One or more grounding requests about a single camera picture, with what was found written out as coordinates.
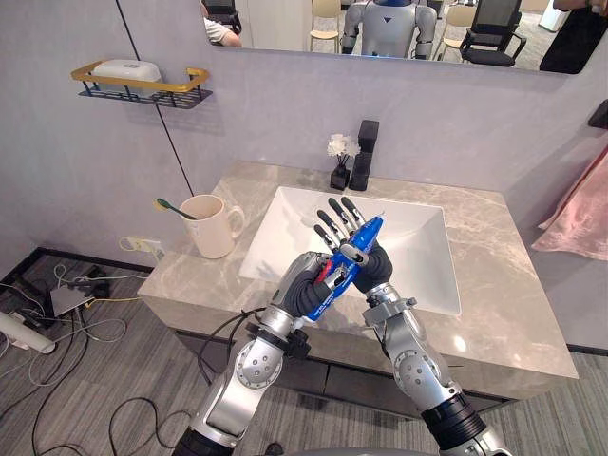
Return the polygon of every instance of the black robotic finger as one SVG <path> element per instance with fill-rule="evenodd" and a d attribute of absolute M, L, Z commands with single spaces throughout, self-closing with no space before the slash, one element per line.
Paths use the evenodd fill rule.
<path fill-rule="evenodd" d="M 321 225 L 315 225 L 314 231 L 321 237 L 321 239 L 323 239 L 323 242 L 325 242 L 325 245 L 330 248 L 333 254 L 338 251 L 338 244 L 336 244 L 335 240 L 330 237 L 330 235 L 323 229 L 323 227 L 321 227 Z"/>
<path fill-rule="evenodd" d="M 332 233 L 338 238 L 339 243 L 347 241 L 348 235 L 342 231 L 342 229 L 332 220 L 330 216 L 327 215 L 327 212 L 321 211 L 320 209 L 316 211 L 316 214 L 319 218 L 327 225 L 327 227 L 332 231 Z"/>
<path fill-rule="evenodd" d="M 329 198 L 328 203 L 334 212 L 340 217 L 340 220 L 342 220 L 344 226 L 346 226 L 349 235 L 352 235 L 352 233 L 354 233 L 356 230 L 356 225 L 354 224 L 354 221 L 351 220 L 351 216 L 344 211 L 342 206 L 334 198 Z"/>
<path fill-rule="evenodd" d="M 341 201 L 344 207 L 346 207 L 347 210 L 351 213 L 352 218 L 354 219 L 354 223 L 357 225 L 357 227 L 360 228 L 361 226 L 363 226 L 363 224 L 365 223 L 365 218 L 361 215 L 354 203 L 347 197 L 342 197 Z"/>
<path fill-rule="evenodd" d="M 352 244 L 342 244 L 340 246 L 340 252 L 342 252 L 345 257 L 350 258 L 352 261 L 354 261 L 361 267 L 367 266 L 368 262 L 370 261 L 370 257 L 368 256 L 368 254 L 359 250 Z"/>

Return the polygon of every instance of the soap bar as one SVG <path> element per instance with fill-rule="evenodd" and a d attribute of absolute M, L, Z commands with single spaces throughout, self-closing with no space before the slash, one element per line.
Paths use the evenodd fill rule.
<path fill-rule="evenodd" d="M 140 60 L 107 60 L 93 68 L 91 71 L 93 76 L 105 76 L 109 78 L 132 79 L 136 81 L 147 81 L 149 83 L 161 83 L 162 77 L 159 68 L 150 62 L 142 62 Z M 107 85 L 100 84 L 102 90 L 124 90 L 123 85 Z M 141 89 L 138 87 L 130 87 L 131 93 L 137 95 L 149 96 L 156 90 Z"/>

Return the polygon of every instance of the robot wrist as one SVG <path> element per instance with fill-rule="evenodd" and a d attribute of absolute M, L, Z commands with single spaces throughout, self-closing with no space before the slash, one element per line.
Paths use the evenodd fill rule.
<path fill-rule="evenodd" d="M 365 296 L 371 307 L 383 303 L 397 302 L 401 299 L 401 296 L 395 288 L 390 285 L 390 282 L 384 282 L 374 286 L 365 293 Z"/>

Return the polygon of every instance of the pink towel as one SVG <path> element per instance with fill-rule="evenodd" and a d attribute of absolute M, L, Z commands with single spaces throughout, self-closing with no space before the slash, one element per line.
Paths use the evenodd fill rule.
<path fill-rule="evenodd" d="M 539 228 L 535 250 L 573 252 L 608 261 L 608 147 L 585 169 Z"/>

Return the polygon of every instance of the chair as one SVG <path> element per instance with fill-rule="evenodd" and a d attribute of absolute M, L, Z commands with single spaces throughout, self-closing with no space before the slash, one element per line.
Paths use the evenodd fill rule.
<path fill-rule="evenodd" d="M 439 54 L 439 58 L 437 60 L 444 60 L 444 55 L 446 54 L 446 51 L 449 48 L 460 48 L 460 45 L 463 43 L 463 40 L 452 40 L 451 38 L 446 38 L 447 26 L 471 27 L 473 25 L 475 11 L 476 9 L 474 7 L 466 7 L 464 5 L 452 5 L 451 7 L 449 7 L 446 16 L 446 26 L 444 28 L 444 32 L 441 35 L 441 38 L 439 39 L 439 45 L 437 45 L 437 50 L 435 50 L 433 60 L 435 59 L 435 57 L 437 57 L 441 45 L 444 45 L 444 52 Z"/>
<path fill-rule="evenodd" d="M 521 2 L 522 0 L 480 0 L 473 25 L 467 30 L 460 46 L 463 60 L 480 65 L 513 67 L 527 42 L 525 37 L 515 32 L 522 17 L 519 12 Z M 520 45 L 510 56 L 506 53 L 506 48 L 513 36 L 520 40 Z"/>
<path fill-rule="evenodd" d="M 209 20 L 228 26 L 237 35 L 240 34 L 243 27 L 238 18 L 235 0 L 202 0 L 202 4 L 209 12 Z"/>
<path fill-rule="evenodd" d="M 337 54 L 340 46 L 340 0 L 313 0 L 313 24 L 311 26 L 311 52 L 313 52 L 313 40 L 333 40 L 333 51 Z M 335 18 L 336 30 L 314 29 L 314 18 Z"/>

